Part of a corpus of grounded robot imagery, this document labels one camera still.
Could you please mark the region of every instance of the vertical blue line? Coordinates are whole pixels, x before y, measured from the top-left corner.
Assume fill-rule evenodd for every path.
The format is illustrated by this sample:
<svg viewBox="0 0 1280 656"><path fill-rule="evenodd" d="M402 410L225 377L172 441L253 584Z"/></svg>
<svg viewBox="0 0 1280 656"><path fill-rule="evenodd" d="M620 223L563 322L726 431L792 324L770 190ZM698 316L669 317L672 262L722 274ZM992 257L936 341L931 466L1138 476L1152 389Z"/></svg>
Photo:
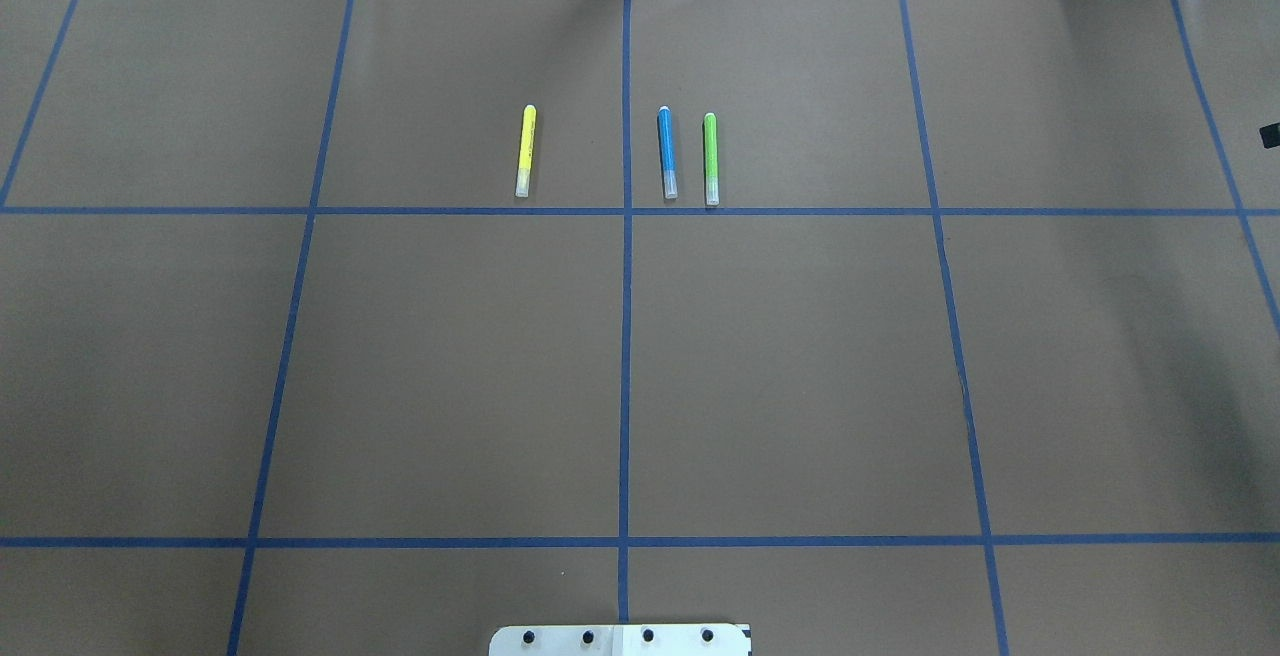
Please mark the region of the vertical blue line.
<svg viewBox="0 0 1280 656"><path fill-rule="evenodd" d="M902 36L906 41L906 62L911 73L911 97L915 100L915 127L920 136L920 155L924 160L924 182L929 188L929 208L933 210L933 241L938 250L938 268L942 272L942 293L947 304L947 324L951 328L951 352L960 378L960 396L964 420L969 436L969 469L973 472L973 491L978 501L978 524L982 528L983 555L987 560L987 586L991 589L991 611L996 624L996 644L1001 656L1009 656L1009 637L1005 633L1005 606L1000 594L1000 571L996 568L996 547L991 538L991 515L987 510L987 487L982 477L982 457L978 451L978 428L973 419L973 397L969 393L969 372L964 363L964 342L960 341L960 319L956 315L955 290L951 284L951 264L947 260L946 233L942 231L942 209L938 186L933 177L933 152L929 147L929 129L924 120L924 97L920 94L920 72L915 63L915 42L911 37L911 15L906 0L899 0L902 14Z"/></svg>
<svg viewBox="0 0 1280 656"><path fill-rule="evenodd" d="M244 605L248 601L248 587L253 577L253 557L257 554L259 530L262 525L262 505L266 500L266 480L271 472L271 455L275 451L275 433L280 423L280 405L284 402L284 383L289 374L289 357L293 352L293 333L298 324L298 306L302 302L302 283L306 282L307 260L311 255L311 234L315 232L316 208L320 205L320 186L324 182L325 159L329 151L329 133L333 129L333 113L338 105L338 87L342 83L342 64L347 54L347 35L351 32L351 14L356 0L347 0L342 17L342 35L338 37L338 55L334 59L333 79L329 83L329 104L325 106L324 128L320 132L320 147L316 152L315 174L311 178L311 200L307 208L306 227L302 229L302 245L298 249L298 266L293 274L293 296L289 299L289 315L284 323L284 341L280 346L280 363L275 372L275 391L271 395L271 413L266 422L266 438L262 443L262 460L257 470L257 487L253 491L253 511L248 521L248 541L244 546L244 561L241 564L239 588L236 592L236 609L232 612L232 628L227 638L227 655L236 656L239 651L241 628L244 624Z"/></svg>
<svg viewBox="0 0 1280 656"><path fill-rule="evenodd" d="M18 176L18 161L22 160L23 150L27 150L27 138L31 137L31 127L36 124L36 114L40 113L40 104L45 100L45 88L49 87L49 78L54 74L54 64L58 63L58 54L63 51L63 41L67 40L67 31L72 26L72 15L76 14L76 5L79 0L70 0L67 4L67 13L63 14L63 24L58 27L58 37L54 38L54 47L49 51L49 60L45 62L45 72L40 74L40 85L36 86L36 95L31 99L31 109L27 110L27 120L22 124L22 133L13 147L13 159L9 159L9 170L4 174L4 186L0 186L0 206L9 199L9 190L13 188L13 179Z"/></svg>
<svg viewBox="0 0 1280 656"><path fill-rule="evenodd" d="M631 537L631 0L622 0L622 359L618 404L618 623L630 620Z"/></svg>
<svg viewBox="0 0 1280 656"><path fill-rule="evenodd" d="M1258 242L1253 238L1253 227L1249 226L1249 215L1244 211L1244 199L1235 183L1235 173L1231 170L1231 161L1226 158L1226 149L1222 146L1222 136L1217 131L1217 120L1213 119L1213 109L1208 105L1208 96L1204 94L1204 83L1199 77L1199 68L1196 64L1196 55L1192 53L1192 41L1187 35L1187 22L1183 20L1183 6L1179 0L1169 0L1174 8L1174 20L1178 22L1178 36L1183 41L1183 55L1187 56L1187 68L1192 73L1192 83L1196 86L1196 95L1199 96L1201 109L1204 120L1208 123L1208 133L1213 138L1213 149L1217 151L1217 163L1226 177L1226 188L1231 192L1231 202L1235 204L1235 215L1240 219L1240 231L1244 232L1244 242L1249 247L1249 256L1253 259L1253 269L1262 283L1262 296L1266 299L1267 310L1271 311L1271 325L1280 336L1280 306L1276 305L1275 292L1271 291L1271 279L1262 263L1262 254L1258 252Z"/></svg>

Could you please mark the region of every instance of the blue grid line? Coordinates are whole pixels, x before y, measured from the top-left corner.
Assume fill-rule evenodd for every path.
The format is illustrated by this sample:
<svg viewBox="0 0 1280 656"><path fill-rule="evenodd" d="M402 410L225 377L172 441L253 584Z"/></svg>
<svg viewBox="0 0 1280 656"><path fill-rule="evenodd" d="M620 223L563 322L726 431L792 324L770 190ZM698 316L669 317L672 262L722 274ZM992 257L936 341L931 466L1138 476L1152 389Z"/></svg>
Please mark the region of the blue grid line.
<svg viewBox="0 0 1280 656"><path fill-rule="evenodd" d="M628 600L631 536L631 0L622 0L622 354L618 364L618 623L631 618Z"/></svg>
<svg viewBox="0 0 1280 656"><path fill-rule="evenodd" d="M36 114L40 113L40 104L45 100L45 88L54 74L54 64L63 51L63 42L67 40L67 31L72 26L72 17L76 14L76 5L79 0L70 0L67 4L67 13L63 14L63 23L58 27L58 37L54 38L54 47L49 51L49 60L45 62L45 72L40 74L40 83L36 86L36 95L31 99L31 109L27 110L27 120L22 124L18 142L13 147L13 158L9 159L9 170L4 174L4 184L0 184L0 206L9 199L9 190L13 188L13 179L18 176L18 163L27 150L27 138L31 137L31 128L36 126Z"/></svg>
<svg viewBox="0 0 1280 656"><path fill-rule="evenodd" d="M982 534L942 536L631 536L631 548L913 548L977 547L988 541ZM1280 532L1130 532L1130 533L1006 533L992 534L995 546L1115 546L1115 545L1229 545L1277 543ZM534 537L260 537L255 548L306 550L521 550L521 548L618 548L622 538L612 536ZM0 548L243 548L247 538L201 537L97 537L97 536L4 536Z"/></svg>
<svg viewBox="0 0 1280 656"><path fill-rule="evenodd" d="M311 201L307 209L306 227L302 229L302 245L298 249L298 266L293 277L293 296L289 300L289 315L284 324L284 340L280 345L280 363L275 374L275 391L271 396L271 411L266 422L266 438L262 443L262 460L257 472L257 487L253 492L253 510L248 523L248 543L244 546L244 561L241 565L239 588L236 592L236 609L232 612L230 633L227 637L227 655L236 656L239 651L239 634L244 623L244 605L248 601L250 582L253 577L253 557L257 551L259 530L262 525L262 504L266 498L266 480L271 472L271 455L275 450L275 433L280 423L280 405L284 401L284 383L289 373L289 356L293 352L293 333L298 323L298 306L302 302L302 286L306 282L307 259L311 252L311 237L315 233L316 210L320 205L320 187L324 182L324 167L329 151L329 135L333 132L333 114L338 105L338 88L342 85L342 65L347 54L347 36L351 32L351 14L356 0L347 0L342 17L342 33L338 37L338 54L334 58L333 79L329 83L329 104L325 106L324 128L320 132L320 149L316 154L315 174L311 178Z"/></svg>
<svg viewBox="0 0 1280 656"><path fill-rule="evenodd" d="M1258 252L1258 242L1253 238L1253 228L1249 227L1249 218L1244 211L1244 200L1240 197L1240 188L1235 183L1231 161L1226 158L1222 136L1217 131L1217 120L1213 119L1213 109L1208 104L1208 95L1204 92L1204 83L1199 77L1196 54L1192 53L1192 41L1187 35L1187 22L1183 20L1183 6L1179 0L1169 0L1169 3L1174 9L1174 20L1178 23L1178 36L1183 41L1183 55L1187 56L1187 69L1192 74L1196 95L1201 100L1201 109L1204 113L1204 120L1208 123L1208 133L1213 138L1213 150L1217 151L1217 161L1222 168L1222 176L1226 178L1226 187L1231 192L1231 202L1235 204L1235 214L1240 219L1240 231L1244 232L1244 242L1249 249L1249 258L1253 259L1253 268L1258 273L1262 296L1266 299L1267 310L1271 311L1271 325L1275 328L1276 336L1280 336L1280 306L1276 305L1275 292L1271 291L1271 279L1267 277L1267 269L1262 264L1262 254Z"/></svg>
<svg viewBox="0 0 1280 656"><path fill-rule="evenodd" d="M1038 206L941 206L943 217L1202 218L1280 217L1280 209L1102 209ZM0 206L9 215L307 215L310 206ZM316 215L492 217L932 217L929 206L316 206Z"/></svg>
<svg viewBox="0 0 1280 656"><path fill-rule="evenodd" d="M906 42L906 62L911 74L911 97L915 101L915 127L920 136L920 156L924 161L924 182L929 190L933 209L933 241L938 249L938 268L942 273L942 293L947 304L947 323L951 328L951 351L960 378L960 397L964 404L965 428L969 437L969 468L973 472L973 491L978 502L978 524L982 528L983 555L987 560L987 586L991 589L991 611L996 627L996 643L1001 656L1009 656L1009 636L1005 632L1005 606L1000 594L1000 571L996 566L996 547L991 541L991 514L987 510L987 487L982 477L982 456L978 451L978 427L973 418L973 397L969 393L969 373L964 361L964 342L960 341L960 319L956 315L955 290L951 284L951 264L947 260L946 233L942 231L942 210L938 202L938 184L933 173L933 152L929 149L929 129L924 118L924 96L920 92L920 72L915 60L915 42L911 37L911 15L906 0L899 0L902 15L902 37Z"/></svg>

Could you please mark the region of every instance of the marker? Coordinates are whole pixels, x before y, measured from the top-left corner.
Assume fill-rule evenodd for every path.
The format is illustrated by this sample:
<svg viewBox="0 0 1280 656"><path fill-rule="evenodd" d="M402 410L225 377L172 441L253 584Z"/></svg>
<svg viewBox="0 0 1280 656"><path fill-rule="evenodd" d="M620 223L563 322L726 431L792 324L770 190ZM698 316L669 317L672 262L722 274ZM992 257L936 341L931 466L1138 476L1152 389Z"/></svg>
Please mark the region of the marker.
<svg viewBox="0 0 1280 656"><path fill-rule="evenodd" d="M525 106L525 123L520 127L520 168L516 170L516 197L529 197L529 174L534 170L534 126L538 109Z"/></svg>
<svg viewBox="0 0 1280 656"><path fill-rule="evenodd" d="M716 114L703 117L703 161L707 170L707 205L719 205L719 145L716 137Z"/></svg>
<svg viewBox="0 0 1280 656"><path fill-rule="evenodd" d="M658 109L658 147L662 150L662 195L675 199L676 192L676 137L671 133L671 109Z"/></svg>

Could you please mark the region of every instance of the white plate with holes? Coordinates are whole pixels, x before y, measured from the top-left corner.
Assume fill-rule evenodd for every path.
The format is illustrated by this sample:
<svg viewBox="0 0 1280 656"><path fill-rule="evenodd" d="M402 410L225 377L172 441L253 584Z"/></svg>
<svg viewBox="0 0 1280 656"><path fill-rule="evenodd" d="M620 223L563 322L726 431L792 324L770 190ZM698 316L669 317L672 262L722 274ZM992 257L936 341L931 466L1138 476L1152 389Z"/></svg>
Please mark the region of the white plate with holes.
<svg viewBox="0 0 1280 656"><path fill-rule="evenodd" d="M507 627L489 656L750 656L751 628L735 624Z"/></svg>

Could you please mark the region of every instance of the horizontal blue line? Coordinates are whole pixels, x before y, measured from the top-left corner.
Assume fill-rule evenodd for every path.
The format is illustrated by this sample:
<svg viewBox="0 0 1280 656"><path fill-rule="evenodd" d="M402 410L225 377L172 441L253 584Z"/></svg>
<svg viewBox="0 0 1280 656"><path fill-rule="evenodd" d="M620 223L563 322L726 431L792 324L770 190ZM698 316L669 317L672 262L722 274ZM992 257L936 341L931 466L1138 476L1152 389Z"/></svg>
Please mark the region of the horizontal blue line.
<svg viewBox="0 0 1280 656"><path fill-rule="evenodd" d="M259 538L260 548L856 548L913 546L982 546L979 534L951 536L636 536L626 539L605 536L545 536L494 538ZM993 534L996 546L1088 546L1160 543L1280 543L1280 532L1202 533L1011 533ZM187 537L83 537L5 536L0 548L243 548L244 538Z"/></svg>
<svg viewBox="0 0 1280 656"><path fill-rule="evenodd" d="M1280 217L1280 209L942 208L943 217ZM306 215L307 206L0 206L12 215ZM317 206L317 215L621 217L622 208ZM928 208L644 208L636 217L929 217Z"/></svg>
<svg viewBox="0 0 1280 656"><path fill-rule="evenodd" d="M270 538L257 539L260 548L617 548L618 538L604 537L511 537L511 538Z"/></svg>
<svg viewBox="0 0 1280 656"><path fill-rule="evenodd" d="M243 548L243 538L0 536L0 548Z"/></svg>
<svg viewBox="0 0 1280 656"><path fill-rule="evenodd" d="M1280 543L1280 533L1068 533L992 536L996 546L1074 546L1108 543Z"/></svg>

